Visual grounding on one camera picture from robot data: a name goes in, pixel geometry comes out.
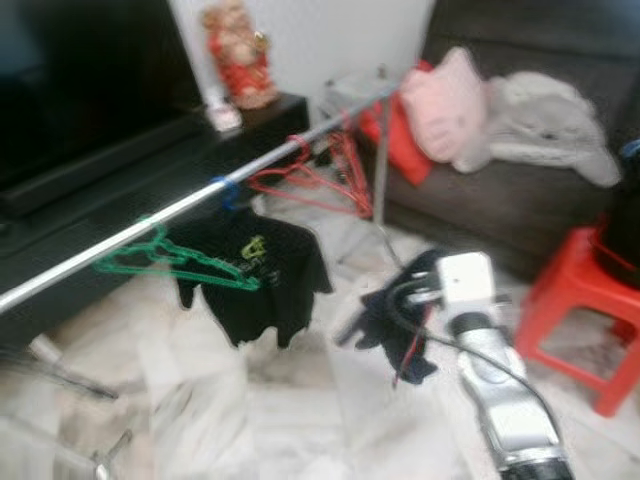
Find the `red hanger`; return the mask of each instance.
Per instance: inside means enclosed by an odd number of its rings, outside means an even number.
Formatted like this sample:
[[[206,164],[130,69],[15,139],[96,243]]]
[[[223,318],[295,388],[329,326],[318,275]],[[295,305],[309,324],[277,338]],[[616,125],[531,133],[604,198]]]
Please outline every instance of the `red hanger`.
[[[299,136],[291,135],[290,140],[296,140],[300,144],[302,152],[298,158],[288,167],[268,168],[249,178],[249,186],[254,190],[269,193],[283,198],[289,198],[316,207],[321,207],[334,212],[351,213],[362,218],[368,218],[373,214],[369,189],[366,177],[362,171],[362,165],[357,156],[356,147],[348,134],[344,132],[329,135],[329,148],[331,156],[343,173],[346,187],[331,182],[309,168],[305,163],[311,155],[309,145]],[[318,188],[325,186],[349,198],[353,202],[352,208],[339,207],[305,197],[299,197],[292,193],[278,190],[260,183],[260,179],[267,176],[280,175],[284,180],[303,188]]]

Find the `pink pillow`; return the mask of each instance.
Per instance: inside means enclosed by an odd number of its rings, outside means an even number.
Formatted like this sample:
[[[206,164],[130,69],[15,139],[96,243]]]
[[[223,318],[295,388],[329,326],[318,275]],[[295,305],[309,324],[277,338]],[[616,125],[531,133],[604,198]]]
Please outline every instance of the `pink pillow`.
[[[453,160],[487,117],[484,82],[459,47],[431,72],[412,70],[400,98],[416,144],[437,162]]]

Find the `figurine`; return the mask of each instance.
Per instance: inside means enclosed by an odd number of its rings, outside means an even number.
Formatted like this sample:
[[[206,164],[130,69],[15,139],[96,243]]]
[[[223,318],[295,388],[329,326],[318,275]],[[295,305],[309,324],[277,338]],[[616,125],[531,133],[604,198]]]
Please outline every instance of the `figurine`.
[[[269,41],[253,31],[242,0],[222,0],[220,6],[208,8],[202,24],[209,32],[209,51],[233,103],[252,110],[278,98],[267,69]]]

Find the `dark cloth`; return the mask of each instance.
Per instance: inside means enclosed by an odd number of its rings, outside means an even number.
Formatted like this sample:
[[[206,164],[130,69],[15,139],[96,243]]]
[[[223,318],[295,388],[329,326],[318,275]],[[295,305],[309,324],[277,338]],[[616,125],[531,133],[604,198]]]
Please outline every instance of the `dark cloth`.
[[[331,293],[331,282],[315,236],[308,230],[256,215],[250,209],[220,209],[206,218],[172,227],[175,244],[231,263],[260,280],[256,291],[202,283],[202,293],[234,346],[257,339],[267,327],[278,329],[285,348],[311,321],[314,292]],[[212,274],[195,261],[181,270]],[[193,303],[199,282],[176,279],[180,300]]]
[[[437,370],[437,367],[424,358],[426,342],[421,338],[416,344],[415,353],[406,369],[400,371],[402,360],[415,334],[397,325],[391,319],[387,312],[387,296],[398,285],[414,280],[412,277],[414,273],[432,271],[436,260],[442,256],[443,253],[439,250],[422,253],[382,290],[362,297],[365,310],[355,324],[364,333],[364,337],[356,343],[356,348],[368,349],[381,345],[389,363],[399,374],[399,378],[414,385],[421,384],[425,377]],[[425,306],[424,304],[407,306],[402,303],[397,305],[403,316],[416,327],[419,327],[424,320]]]

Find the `black t-shirt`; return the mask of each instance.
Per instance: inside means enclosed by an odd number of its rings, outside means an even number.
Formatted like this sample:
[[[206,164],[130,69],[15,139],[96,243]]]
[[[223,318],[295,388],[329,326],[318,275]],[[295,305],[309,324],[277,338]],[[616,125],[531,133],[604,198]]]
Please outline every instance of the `black t-shirt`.
[[[278,329],[278,346],[311,321],[314,292],[332,287],[315,236],[308,230],[256,215],[250,209],[220,209],[212,215],[172,227],[169,239],[239,267],[260,280],[256,291],[202,283],[209,308],[231,343],[257,339],[270,326]],[[213,275],[211,267],[190,261],[181,270]],[[182,305],[190,308],[200,283],[176,279]]]

